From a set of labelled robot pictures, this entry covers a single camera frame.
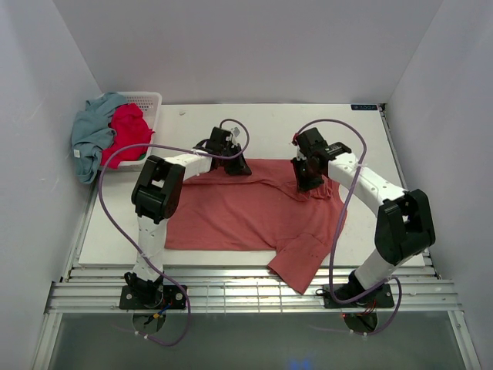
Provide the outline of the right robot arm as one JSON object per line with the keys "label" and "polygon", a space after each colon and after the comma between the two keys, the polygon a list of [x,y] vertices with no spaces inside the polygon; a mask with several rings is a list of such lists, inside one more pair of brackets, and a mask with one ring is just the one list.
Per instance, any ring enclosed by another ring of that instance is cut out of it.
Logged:
{"label": "right robot arm", "polygon": [[291,163],[299,191],[313,190],[331,179],[376,217],[373,252],[350,273],[346,284],[329,286],[333,302],[365,306],[402,264],[435,243],[428,196],[392,184],[365,166],[364,156],[356,156],[341,142],[329,144],[315,127],[296,132],[293,144],[297,155]]}

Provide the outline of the salmon pink t-shirt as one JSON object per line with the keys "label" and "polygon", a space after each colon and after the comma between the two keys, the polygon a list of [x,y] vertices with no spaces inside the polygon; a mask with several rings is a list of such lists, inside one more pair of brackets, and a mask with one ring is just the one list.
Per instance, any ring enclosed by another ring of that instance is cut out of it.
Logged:
{"label": "salmon pink t-shirt", "polygon": [[344,221],[339,183],[297,189],[289,160],[253,159],[249,176],[223,170],[183,183],[165,247],[177,251],[275,251],[268,268],[304,294]]}

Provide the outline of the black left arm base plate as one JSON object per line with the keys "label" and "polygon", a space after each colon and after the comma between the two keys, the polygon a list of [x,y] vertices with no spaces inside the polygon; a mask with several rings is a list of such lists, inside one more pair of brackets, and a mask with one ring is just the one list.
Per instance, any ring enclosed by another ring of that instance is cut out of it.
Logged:
{"label": "black left arm base plate", "polygon": [[183,310],[186,308],[184,293],[175,285],[162,285],[150,292],[138,291],[126,285],[122,288],[119,309],[122,310]]}

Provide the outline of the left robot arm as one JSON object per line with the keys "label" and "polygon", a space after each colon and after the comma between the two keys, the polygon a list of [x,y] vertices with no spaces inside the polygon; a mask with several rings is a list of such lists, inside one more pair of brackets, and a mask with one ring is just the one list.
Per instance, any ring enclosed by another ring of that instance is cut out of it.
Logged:
{"label": "left robot arm", "polygon": [[158,308],[169,291],[161,275],[167,224],[176,212],[185,180],[222,167],[230,176],[249,176],[251,169],[236,141],[237,129],[214,127],[210,137],[193,147],[191,153],[161,158],[149,156],[131,201],[138,221],[140,252],[132,271],[124,274],[123,297],[127,308]]}

